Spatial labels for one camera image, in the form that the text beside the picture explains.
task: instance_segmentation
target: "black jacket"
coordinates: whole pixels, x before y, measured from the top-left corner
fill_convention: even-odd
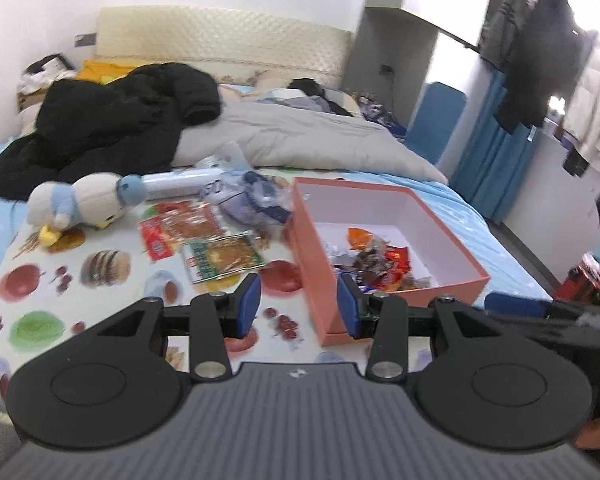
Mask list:
[[[27,200],[42,182],[72,184],[99,171],[169,171],[182,129],[220,109],[213,78],[181,63],[141,66],[107,85],[57,81],[36,132],[0,154],[0,197]]]
[[[582,37],[567,0],[538,0],[514,40],[507,89],[495,113],[503,130],[512,134],[519,123],[542,126],[549,97],[564,95],[579,72]]]

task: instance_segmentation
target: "gray ribbed surface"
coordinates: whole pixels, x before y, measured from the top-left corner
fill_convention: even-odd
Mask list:
[[[0,467],[0,480],[374,478],[580,480],[600,471],[568,446],[522,456],[458,444],[400,388],[370,383],[351,364],[245,364],[232,381],[194,388],[174,419],[128,446],[72,454],[27,444]]]

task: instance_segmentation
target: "stuffed duck toy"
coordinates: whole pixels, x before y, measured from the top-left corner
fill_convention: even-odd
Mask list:
[[[49,247],[63,231],[78,224],[104,229],[145,196],[137,175],[92,173],[74,184],[43,182],[29,197],[27,220],[40,228],[40,244]]]

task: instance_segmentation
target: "blue hat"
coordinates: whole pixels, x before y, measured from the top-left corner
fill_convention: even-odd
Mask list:
[[[146,189],[142,177],[127,175],[118,181],[118,200],[125,206],[135,206],[144,201]]]

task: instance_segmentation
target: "floor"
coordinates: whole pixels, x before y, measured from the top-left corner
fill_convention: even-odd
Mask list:
[[[491,234],[509,251],[518,263],[540,284],[549,294],[553,294],[559,282],[551,275],[547,268],[542,268],[542,263],[537,260],[516,236],[504,225],[496,225],[487,220]]]

